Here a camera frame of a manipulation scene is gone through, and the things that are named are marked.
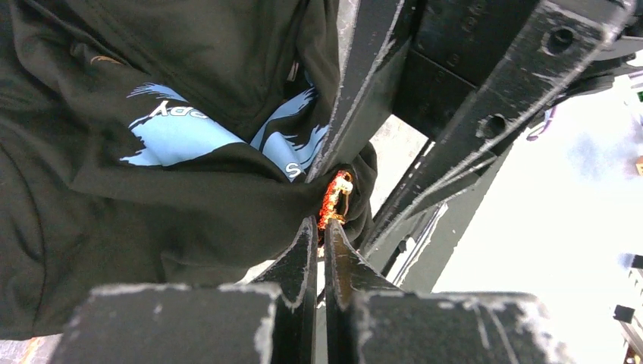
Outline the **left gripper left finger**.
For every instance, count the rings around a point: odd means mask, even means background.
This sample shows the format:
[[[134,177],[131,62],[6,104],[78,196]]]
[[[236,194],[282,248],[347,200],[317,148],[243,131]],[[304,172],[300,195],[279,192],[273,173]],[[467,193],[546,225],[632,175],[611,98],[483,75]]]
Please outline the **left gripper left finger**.
[[[318,228],[313,216],[304,218],[288,248],[255,283],[276,284],[269,363],[314,363],[317,306]]]

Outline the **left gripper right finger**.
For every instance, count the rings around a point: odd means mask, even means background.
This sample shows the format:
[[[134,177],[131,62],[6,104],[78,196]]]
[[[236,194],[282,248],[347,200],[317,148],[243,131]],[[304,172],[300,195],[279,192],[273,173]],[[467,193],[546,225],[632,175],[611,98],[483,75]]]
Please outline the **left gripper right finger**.
[[[364,363],[362,348],[373,335],[369,295],[401,290],[352,247],[336,219],[326,224],[324,248],[328,361]]]

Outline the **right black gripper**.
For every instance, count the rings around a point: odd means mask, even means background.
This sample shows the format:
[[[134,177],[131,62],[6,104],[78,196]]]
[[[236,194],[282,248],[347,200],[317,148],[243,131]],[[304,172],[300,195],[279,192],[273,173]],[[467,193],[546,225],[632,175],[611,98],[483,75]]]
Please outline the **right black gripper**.
[[[340,47],[340,85],[306,179],[350,163],[393,103],[396,117],[426,135],[361,249],[400,286],[448,200],[474,186],[529,123],[636,72],[642,3],[358,1],[341,29],[349,42]]]

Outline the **orange butterfly brooch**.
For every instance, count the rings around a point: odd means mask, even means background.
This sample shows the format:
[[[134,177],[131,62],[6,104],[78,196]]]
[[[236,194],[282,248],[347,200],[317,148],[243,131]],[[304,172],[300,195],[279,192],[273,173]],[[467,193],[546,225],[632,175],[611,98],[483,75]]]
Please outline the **orange butterfly brooch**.
[[[317,224],[319,231],[324,231],[330,220],[337,220],[340,224],[346,223],[352,192],[352,174],[349,171],[339,170],[329,183],[322,200]]]

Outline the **black t-shirt garment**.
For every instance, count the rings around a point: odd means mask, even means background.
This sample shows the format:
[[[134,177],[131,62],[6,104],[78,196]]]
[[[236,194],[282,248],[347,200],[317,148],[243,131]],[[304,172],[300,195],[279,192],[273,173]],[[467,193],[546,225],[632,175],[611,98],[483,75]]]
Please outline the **black t-shirt garment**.
[[[1,337],[106,284],[212,285],[280,255],[340,81],[336,1],[1,3]]]

